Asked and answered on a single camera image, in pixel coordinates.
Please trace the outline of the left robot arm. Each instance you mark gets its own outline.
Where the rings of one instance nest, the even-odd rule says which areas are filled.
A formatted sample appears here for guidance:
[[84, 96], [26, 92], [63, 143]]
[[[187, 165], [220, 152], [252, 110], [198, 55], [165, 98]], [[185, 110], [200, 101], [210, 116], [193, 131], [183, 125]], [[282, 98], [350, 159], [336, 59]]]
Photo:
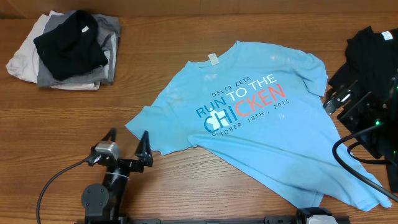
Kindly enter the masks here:
[[114, 128], [91, 148], [85, 162], [89, 166], [99, 164], [106, 168], [106, 172], [102, 183], [91, 184], [82, 193], [85, 223], [131, 223], [128, 216], [121, 214], [121, 205], [130, 173], [142, 173], [145, 167], [153, 165], [149, 132], [144, 131], [139, 141], [136, 159], [121, 159], [120, 154]]

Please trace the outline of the light blue t-shirt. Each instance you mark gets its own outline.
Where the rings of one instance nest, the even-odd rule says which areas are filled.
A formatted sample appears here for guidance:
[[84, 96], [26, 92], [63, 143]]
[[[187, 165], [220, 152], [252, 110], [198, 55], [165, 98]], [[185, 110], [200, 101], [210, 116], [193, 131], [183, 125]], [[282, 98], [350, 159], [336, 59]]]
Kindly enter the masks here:
[[325, 195], [363, 211], [388, 197], [337, 163], [340, 136], [323, 109], [328, 76], [312, 54], [236, 42], [223, 55], [188, 62], [128, 124], [163, 155], [200, 146], [298, 208]]

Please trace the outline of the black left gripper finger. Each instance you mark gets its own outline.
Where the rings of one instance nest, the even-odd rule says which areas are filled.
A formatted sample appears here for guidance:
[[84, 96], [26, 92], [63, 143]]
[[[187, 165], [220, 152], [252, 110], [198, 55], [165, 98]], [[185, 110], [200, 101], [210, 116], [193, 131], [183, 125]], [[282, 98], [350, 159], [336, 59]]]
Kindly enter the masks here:
[[136, 149], [134, 154], [138, 161], [143, 163], [143, 166], [152, 167], [153, 165], [153, 157], [152, 157], [152, 150], [149, 144], [149, 132], [144, 131], [144, 134], [139, 141], [139, 145]]
[[101, 139], [102, 141], [116, 141], [116, 128], [111, 128], [108, 133]]

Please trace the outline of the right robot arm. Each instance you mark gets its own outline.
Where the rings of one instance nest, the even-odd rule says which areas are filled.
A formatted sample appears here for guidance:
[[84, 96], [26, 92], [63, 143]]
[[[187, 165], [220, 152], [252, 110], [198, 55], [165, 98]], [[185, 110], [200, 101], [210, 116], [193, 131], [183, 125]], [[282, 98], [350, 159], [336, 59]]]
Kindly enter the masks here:
[[[343, 108], [337, 118], [351, 134], [340, 138], [336, 132], [326, 133], [322, 125], [310, 136], [309, 151], [286, 164], [289, 177], [299, 187], [349, 199], [362, 210], [375, 206], [366, 194], [386, 203], [397, 200], [397, 73], [357, 72], [342, 66], [329, 84], [323, 107], [330, 113]], [[389, 190], [363, 170], [365, 161], [351, 154], [353, 146], [344, 147], [350, 139], [373, 156], [372, 164], [386, 165]]]

